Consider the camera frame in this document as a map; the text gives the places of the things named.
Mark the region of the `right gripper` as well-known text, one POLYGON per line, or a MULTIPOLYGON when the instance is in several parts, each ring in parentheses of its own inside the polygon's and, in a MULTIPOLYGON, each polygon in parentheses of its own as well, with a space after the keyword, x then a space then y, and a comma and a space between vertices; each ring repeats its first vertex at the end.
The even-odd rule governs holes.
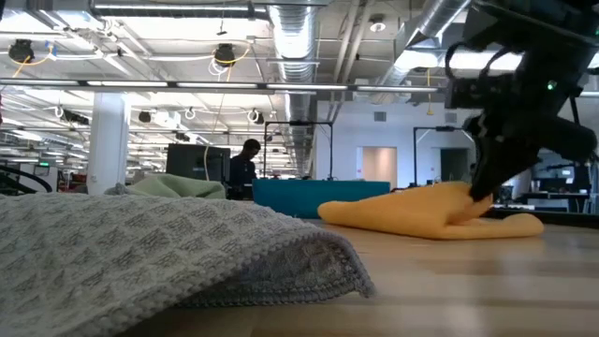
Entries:
POLYGON ((468 118, 463 128, 475 139, 473 200, 491 196, 501 184, 532 166, 540 149, 584 161, 598 144, 591 129, 558 116, 481 113, 468 118))

